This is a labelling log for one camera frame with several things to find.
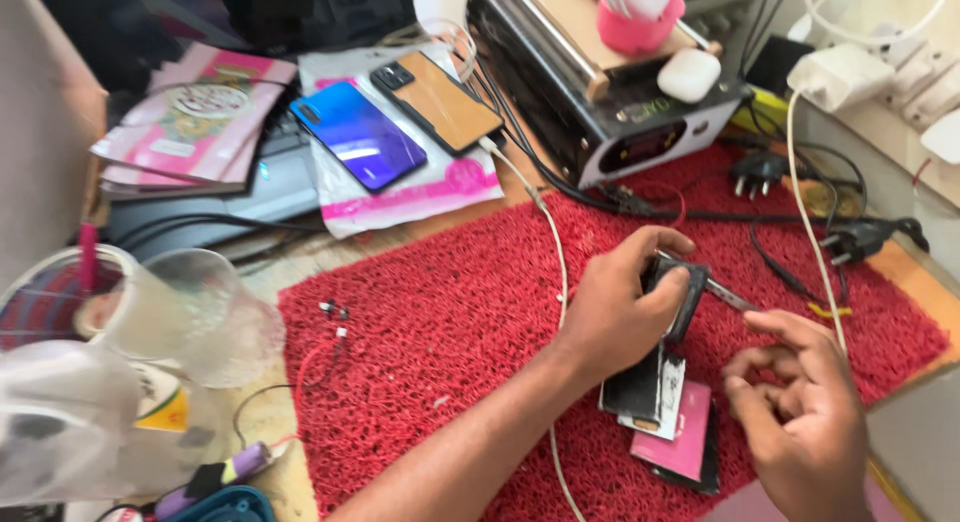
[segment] orange phone case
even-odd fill
[[[376,79],[374,84],[450,154],[462,154],[503,126],[500,115],[423,53],[411,53],[397,62],[413,75],[412,82],[396,90]]]

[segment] smartphone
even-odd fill
[[[421,52],[374,70],[370,81],[451,156],[461,156],[503,119]]]
[[[426,164],[426,152],[349,83],[290,104],[290,111],[370,193]]]

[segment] hand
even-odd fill
[[[643,295],[641,272],[657,249],[693,252],[693,241],[659,226],[637,230],[610,252],[592,258],[566,321],[551,344],[572,358],[591,385],[629,368],[650,353],[687,296],[690,273],[667,273]]]
[[[782,341],[742,351],[723,370],[763,489],[791,522],[872,520],[863,491],[867,426],[834,333],[781,310],[744,319]],[[787,386],[760,381],[751,373],[759,370]]]

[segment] desk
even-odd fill
[[[542,160],[548,160],[533,134],[527,134]],[[515,145],[508,145],[505,153],[523,175],[534,185],[544,184],[533,163]],[[500,209],[530,201],[517,177],[502,163],[497,164],[497,175],[506,197],[474,205],[466,209],[434,216],[375,232],[371,241],[360,245],[353,239],[336,241],[328,234],[317,235],[291,247],[270,266],[245,278],[246,284],[259,297],[277,301],[277,291],[299,282],[319,271],[350,264],[360,258],[384,252],[430,234],[438,233],[465,222],[486,216]],[[910,295],[920,307],[950,332],[950,348],[928,370],[946,362],[960,359],[960,301],[925,271],[901,246],[888,242],[883,250],[869,259],[870,265]],[[259,380],[224,394],[230,410],[249,393],[270,384],[287,382],[283,362],[277,362]],[[241,430],[248,440],[276,441],[297,429],[296,416],[288,389],[274,389],[251,402],[241,415]],[[233,450],[239,440],[230,432]],[[313,486],[307,476],[304,450],[299,443],[285,454],[276,466],[257,476],[252,485],[270,498],[279,522],[313,522],[318,519]]]

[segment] white plastic bag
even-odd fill
[[[447,49],[439,43],[420,47],[357,49],[343,53],[300,57],[300,82],[305,95],[338,81],[349,81],[426,151],[426,166],[404,177],[383,193],[372,195],[356,182],[340,161],[316,139],[311,152],[317,164],[319,208],[323,222],[337,238],[366,230],[462,209],[503,197],[490,154],[475,147],[454,160],[370,82],[370,72],[413,51],[423,51],[456,77]]]

